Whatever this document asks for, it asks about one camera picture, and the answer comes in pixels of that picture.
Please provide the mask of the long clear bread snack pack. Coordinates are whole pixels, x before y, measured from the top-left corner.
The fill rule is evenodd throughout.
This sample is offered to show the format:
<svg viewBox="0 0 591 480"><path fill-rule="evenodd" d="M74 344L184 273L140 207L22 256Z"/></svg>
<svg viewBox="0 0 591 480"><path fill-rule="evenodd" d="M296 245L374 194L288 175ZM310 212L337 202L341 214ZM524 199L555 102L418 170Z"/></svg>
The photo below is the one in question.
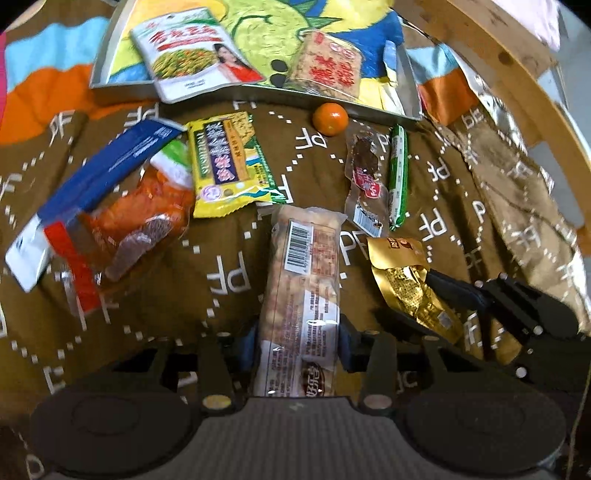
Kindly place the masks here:
<svg viewBox="0 0 591 480"><path fill-rule="evenodd" d="M334 392L339 340L339 235L345 215L283 205L271 216L270 267L259 317L259 397Z"/></svg>

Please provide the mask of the gold foil snack pack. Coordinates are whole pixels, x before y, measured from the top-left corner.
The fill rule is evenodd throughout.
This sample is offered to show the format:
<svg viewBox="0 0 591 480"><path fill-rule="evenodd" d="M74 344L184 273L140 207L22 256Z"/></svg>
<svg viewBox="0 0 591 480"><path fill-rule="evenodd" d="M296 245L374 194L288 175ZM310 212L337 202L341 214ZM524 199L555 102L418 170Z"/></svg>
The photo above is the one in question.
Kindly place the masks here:
<svg viewBox="0 0 591 480"><path fill-rule="evenodd" d="M370 265L388 306L456 344L463 325L453 310L427 284L429 263L422 243L403 237L370 237Z"/></svg>

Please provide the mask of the orange red snack bag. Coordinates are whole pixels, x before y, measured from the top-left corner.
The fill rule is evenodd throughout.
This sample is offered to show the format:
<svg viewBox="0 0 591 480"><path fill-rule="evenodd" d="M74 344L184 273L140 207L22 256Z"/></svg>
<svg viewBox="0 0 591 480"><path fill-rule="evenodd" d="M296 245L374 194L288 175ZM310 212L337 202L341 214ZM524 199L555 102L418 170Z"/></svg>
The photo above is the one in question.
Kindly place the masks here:
<svg viewBox="0 0 591 480"><path fill-rule="evenodd" d="M44 229L67 267L70 311L86 314L127 293L162 251L187 229L194 204L192 167L183 138L143 165L136 187L110 204Z"/></svg>

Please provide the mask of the clear dark meat snack pack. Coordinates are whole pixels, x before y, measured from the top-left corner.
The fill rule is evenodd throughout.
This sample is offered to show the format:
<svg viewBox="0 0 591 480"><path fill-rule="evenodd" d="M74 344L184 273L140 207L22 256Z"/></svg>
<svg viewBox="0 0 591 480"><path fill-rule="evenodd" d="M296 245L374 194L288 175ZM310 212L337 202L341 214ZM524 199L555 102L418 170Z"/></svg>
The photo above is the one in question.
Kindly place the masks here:
<svg viewBox="0 0 591 480"><path fill-rule="evenodd" d="M346 132L345 176L351 182L345 213L349 221L373 238L387 237L390 231L387 188L388 150L380 135L358 124Z"/></svg>

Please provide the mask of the green sausage stick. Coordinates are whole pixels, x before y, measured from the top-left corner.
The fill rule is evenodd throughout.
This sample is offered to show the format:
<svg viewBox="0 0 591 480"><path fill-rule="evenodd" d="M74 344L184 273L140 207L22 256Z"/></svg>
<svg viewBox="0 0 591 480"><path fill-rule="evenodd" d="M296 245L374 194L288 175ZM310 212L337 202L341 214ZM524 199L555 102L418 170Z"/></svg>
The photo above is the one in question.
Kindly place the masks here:
<svg viewBox="0 0 591 480"><path fill-rule="evenodd" d="M406 130L396 125L390 133L389 208L390 229L400 228L406 220L408 196L408 137Z"/></svg>

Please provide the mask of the yellow purple cracker pack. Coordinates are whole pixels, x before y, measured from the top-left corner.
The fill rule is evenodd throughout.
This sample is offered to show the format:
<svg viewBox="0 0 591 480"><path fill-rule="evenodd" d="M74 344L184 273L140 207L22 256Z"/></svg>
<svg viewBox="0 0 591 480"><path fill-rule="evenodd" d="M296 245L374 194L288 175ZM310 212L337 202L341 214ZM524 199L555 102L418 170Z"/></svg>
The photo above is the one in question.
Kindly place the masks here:
<svg viewBox="0 0 591 480"><path fill-rule="evenodd" d="M195 219L222 218L253 204L284 204L263 154L252 114L236 111L186 124Z"/></svg>

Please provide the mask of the blue white long box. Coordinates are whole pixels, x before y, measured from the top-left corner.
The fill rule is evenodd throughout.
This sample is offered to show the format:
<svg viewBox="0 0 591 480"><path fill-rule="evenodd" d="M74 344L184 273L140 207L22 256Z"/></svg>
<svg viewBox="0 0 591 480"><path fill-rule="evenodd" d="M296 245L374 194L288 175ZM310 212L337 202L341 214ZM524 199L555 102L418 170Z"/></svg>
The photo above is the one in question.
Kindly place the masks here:
<svg viewBox="0 0 591 480"><path fill-rule="evenodd" d="M6 252L5 263L22 290L28 293L34 288L51 257L45 228L56 221L69 225L75 214L95 208L116 184L185 131L171 120L142 120L74 172L22 227Z"/></svg>

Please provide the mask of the small orange tangerine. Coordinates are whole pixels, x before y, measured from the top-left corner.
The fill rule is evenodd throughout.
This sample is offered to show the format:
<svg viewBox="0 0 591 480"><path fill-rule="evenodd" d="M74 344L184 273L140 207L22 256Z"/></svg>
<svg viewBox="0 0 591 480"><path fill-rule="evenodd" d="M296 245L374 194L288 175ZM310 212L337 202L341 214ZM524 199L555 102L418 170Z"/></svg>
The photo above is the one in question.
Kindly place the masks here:
<svg viewBox="0 0 591 480"><path fill-rule="evenodd" d="M349 115L341 105L325 103L312 113L311 123L318 133L334 137L346 131L349 126Z"/></svg>

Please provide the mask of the brown red crispy snack pack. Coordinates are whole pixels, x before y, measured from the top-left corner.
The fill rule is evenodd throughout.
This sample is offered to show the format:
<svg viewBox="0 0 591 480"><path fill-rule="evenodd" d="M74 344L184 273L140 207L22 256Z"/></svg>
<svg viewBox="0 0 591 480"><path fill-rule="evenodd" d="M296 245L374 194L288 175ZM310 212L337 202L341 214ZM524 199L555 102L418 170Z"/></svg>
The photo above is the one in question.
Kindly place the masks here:
<svg viewBox="0 0 591 480"><path fill-rule="evenodd" d="M362 52L320 30L305 32L284 87L325 97L356 101L360 95Z"/></svg>

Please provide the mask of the white green bean snack bag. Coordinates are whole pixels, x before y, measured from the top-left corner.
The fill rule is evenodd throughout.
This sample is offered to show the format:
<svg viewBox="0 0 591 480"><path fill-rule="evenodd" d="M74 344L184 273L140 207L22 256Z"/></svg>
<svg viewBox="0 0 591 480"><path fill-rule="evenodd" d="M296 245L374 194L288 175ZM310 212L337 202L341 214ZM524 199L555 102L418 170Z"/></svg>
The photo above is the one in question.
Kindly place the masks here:
<svg viewBox="0 0 591 480"><path fill-rule="evenodd" d="M131 39L167 104L266 80L206 7L146 20L131 29Z"/></svg>

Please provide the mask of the colourful cartoon monkey blanket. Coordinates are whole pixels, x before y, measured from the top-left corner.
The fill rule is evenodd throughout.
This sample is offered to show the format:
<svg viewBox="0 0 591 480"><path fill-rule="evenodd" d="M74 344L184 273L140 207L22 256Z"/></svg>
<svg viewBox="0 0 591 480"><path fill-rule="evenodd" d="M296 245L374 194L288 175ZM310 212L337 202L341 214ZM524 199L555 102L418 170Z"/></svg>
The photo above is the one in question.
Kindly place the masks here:
<svg viewBox="0 0 591 480"><path fill-rule="evenodd" d="M110 1L47 1L8 31L2 53L1 244L8 247L49 196L90 157L138 121L186 122L228 103L100 106L92 63L114 12ZM386 1L213 1L238 30L238 46L260 71L287 60L297 31L342 34L359 47L388 31ZM590 326L577 286L583 265L574 233L552 200L543 171L505 141L484 104L454 70L422 83L429 119L410 136L410 218L403 234L422 240L436 268L463 280L507 272L562 297ZM26 444L28 417L43 399L154 337L187 342L205 321L236 328L256 312L266 282L270 223L250 205L195 220L154 253L120 293L74 316L59 259L24 292L1 272L1 475L43 471Z"/></svg>

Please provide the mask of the metal tray with dinosaur print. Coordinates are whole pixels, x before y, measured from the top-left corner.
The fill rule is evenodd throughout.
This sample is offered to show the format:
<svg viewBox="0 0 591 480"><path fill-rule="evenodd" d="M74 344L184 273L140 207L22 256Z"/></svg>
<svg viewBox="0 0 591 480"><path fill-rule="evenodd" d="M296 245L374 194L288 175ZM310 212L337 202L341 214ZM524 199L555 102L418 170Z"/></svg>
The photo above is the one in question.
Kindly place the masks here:
<svg viewBox="0 0 591 480"><path fill-rule="evenodd" d="M99 47L91 90L104 103L154 97L156 90L133 44L132 28L200 7L221 23L270 86L283 87L304 33L318 30L360 51L361 104L413 119L422 114L401 20L389 1L123 1Z"/></svg>

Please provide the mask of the curved wooden bed rail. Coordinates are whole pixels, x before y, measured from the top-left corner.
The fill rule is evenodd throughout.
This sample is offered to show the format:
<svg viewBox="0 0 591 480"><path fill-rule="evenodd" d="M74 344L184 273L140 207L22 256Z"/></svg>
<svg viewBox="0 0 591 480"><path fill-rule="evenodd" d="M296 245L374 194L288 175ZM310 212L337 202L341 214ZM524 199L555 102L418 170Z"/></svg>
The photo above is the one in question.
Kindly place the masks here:
<svg viewBox="0 0 591 480"><path fill-rule="evenodd" d="M583 215L577 231L590 255L590 150L567 111L539 85L556 65L550 50L492 1L396 1L411 24L449 45L501 97L524 134L526 145L548 144Z"/></svg>

